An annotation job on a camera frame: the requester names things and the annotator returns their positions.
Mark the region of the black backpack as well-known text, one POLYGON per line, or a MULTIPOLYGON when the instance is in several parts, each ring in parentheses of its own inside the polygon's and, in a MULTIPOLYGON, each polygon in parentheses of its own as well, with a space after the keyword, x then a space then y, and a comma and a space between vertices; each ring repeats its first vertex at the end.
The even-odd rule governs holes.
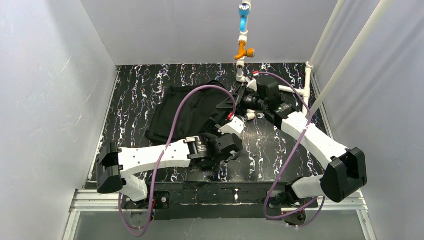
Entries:
POLYGON ((223 91, 222 83, 212 80, 206 84, 171 86, 165 90, 162 103, 156 107, 145 138, 154 145, 166 144, 180 104, 190 92, 205 85, 209 87, 192 94, 179 111, 171 142, 193 136, 205 137, 205 128, 215 127, 218 131, 225 125, 233 110, 216 109, 219 103, 230 98, 227 91, 223 91))

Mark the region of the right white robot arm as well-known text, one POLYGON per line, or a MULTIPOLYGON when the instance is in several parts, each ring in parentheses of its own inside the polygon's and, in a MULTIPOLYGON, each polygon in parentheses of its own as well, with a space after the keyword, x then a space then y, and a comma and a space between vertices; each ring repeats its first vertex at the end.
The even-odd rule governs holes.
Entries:
POLYGON ((347 148, 319 130, 289 101, 271 76, 260 76, 241 85, 217 109, 237 114, 261 112, 277 129, 297 139, 325 169, 324 174, 298 178, 285 186, 283 196, 298 200, 328 197, 340 203, 368 183, 366 156, 359 148, 347 148))

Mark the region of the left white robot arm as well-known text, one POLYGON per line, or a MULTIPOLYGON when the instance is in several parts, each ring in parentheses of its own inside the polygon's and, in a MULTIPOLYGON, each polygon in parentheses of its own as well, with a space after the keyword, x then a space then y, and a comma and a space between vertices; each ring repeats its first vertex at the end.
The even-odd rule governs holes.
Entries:
POLYGON ((122 193, 134 202, 147 199, 148 187, 135 175, 164 168, 210 169, 235 160, 243 149, 240 136, 244 123, 234 120, 219 128, 219 135, 197 135, 170 143, 142 148, 110 143, 95 161, 99 194, 122 193))

